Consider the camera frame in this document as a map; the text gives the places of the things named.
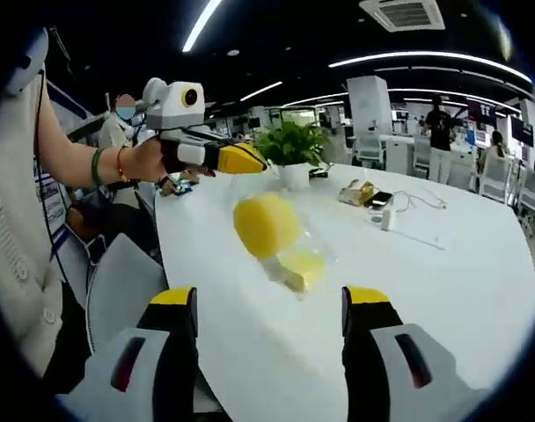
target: clear plastic bag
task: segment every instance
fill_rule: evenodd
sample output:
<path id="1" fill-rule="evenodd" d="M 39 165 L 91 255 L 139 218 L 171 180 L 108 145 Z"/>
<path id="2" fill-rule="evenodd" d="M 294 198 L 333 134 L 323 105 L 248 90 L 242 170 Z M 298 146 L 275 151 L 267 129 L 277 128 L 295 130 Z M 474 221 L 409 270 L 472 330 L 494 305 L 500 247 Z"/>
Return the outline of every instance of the clear plastic bag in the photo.
<path id="1" fill-rule="evenodd" d="M 233 192 L 235 230 L 248 252 L 262 264 L 269 279 L 299 295 L 312 291 L 335 258 L 320 236 L 313 234 L 306 215 L 292 195 L 269 183 L 242 179 Z"/>

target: green plant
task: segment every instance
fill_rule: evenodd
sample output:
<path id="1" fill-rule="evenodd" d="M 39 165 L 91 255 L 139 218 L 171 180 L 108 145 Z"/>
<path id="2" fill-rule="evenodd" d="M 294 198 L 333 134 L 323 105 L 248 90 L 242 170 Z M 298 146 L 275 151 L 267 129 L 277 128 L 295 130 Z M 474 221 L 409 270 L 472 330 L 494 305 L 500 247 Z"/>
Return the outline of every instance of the green plant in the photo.
<path id="1" fill-rule="evenodd" d="M 299 126 L 284 121 L 281 128 L 263 134 L 256 142 L 256 148 L 266 159 L 277 165 L 319 165 L 326 142 L 327 135 L 321 127 L 314 124 Z"/>

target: white cardigan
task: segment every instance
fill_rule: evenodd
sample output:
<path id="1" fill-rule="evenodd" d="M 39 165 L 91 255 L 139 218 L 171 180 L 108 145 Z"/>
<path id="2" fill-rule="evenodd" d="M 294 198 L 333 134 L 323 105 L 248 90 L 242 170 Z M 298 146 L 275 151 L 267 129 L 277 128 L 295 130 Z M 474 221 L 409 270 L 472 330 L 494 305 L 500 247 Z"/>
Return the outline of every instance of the white cardigan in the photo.
<path id="1" fill-rule="evenodd" d="M 0 104 L 0 310 L 42 376 L 62 325 L 62 287 L 49 267 L 50 242 L 33 177 L 40 89 L 37 76 Z"/>
<path id="2" fill-rule="evenodd" d="M 103 148 L 111 147 L 132 147 L 133 128 L 119 119 L 115 113 L 110 113 L 103 126 L 99 130 L 99 146 Z"/>

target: black ceiling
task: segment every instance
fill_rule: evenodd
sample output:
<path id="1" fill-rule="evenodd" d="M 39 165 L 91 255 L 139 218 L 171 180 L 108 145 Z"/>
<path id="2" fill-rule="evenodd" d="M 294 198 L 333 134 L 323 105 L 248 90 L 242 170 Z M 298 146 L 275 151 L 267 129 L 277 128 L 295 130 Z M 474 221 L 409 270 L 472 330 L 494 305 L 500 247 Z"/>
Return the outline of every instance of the black ceiling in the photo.
<path id="1" fill-rule="evenodd" d="M 328 68 L 332 62 L 362 55 L 425 49 L 475 55 L 527 73 L 516 52 L 504 59 L 499 32 L 493 29 L 496 25 L 471 1 L 437 0 L 445 31 L 388 33 L 356 0 L 319 5 L 311 0 L 223 0 L 192 51 L 182 54 L 183 44 L 208 1 L 105 5 L 84 1 L 75 8 L 53 8 L 47 15 L 49 23 L 58 29 L 70 65 L 51 39 L 48 77 L 94 113 L 103 111 L 104 92 L 140 98 L 152 76 L 168 82 L 202 83 L 206 100 L 216 102 L 212 109 L 222 108 L 221 113 L 227 114 L 344 91 L 348 77 L 390 67 L 470 70 L 531 91 L 531 85 L 519 77 L 452 59 L 394 58 Z M 227 52 L 232 49 L 240 54 L 229 57 Z M 461 91 L 502 102 L 523 96 L 504 83 L 449 71 L 403 69 L 378 74 L 390 88 Z M 278 81 L 284 84 L 239 102 Z M 221 106 L 235 101 L 234 105 Z"/>

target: orange bracelet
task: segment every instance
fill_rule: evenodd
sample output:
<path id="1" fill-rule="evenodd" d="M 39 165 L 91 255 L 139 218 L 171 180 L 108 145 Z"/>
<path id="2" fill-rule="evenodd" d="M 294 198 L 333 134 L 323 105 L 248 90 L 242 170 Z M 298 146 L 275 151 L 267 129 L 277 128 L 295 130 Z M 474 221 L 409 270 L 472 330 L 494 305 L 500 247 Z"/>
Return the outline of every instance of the orange bracelet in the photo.
<path id="1" fill-rule="evenodd" d="M 117 170 L 119 170 L 119 177 L 121 178 L 121 180 L 123 182 L 130 182 L 130 178 L 128 178 L 127 176 L 125 176 L 125 172 L 123 171 L 123 169 L 121 168 L 121 152 L 123 152 L 123 150 L 125 149 L 126 147 L 121 147 L 121 149 L 119 149 L 119 152 L 117 153 Z"/>

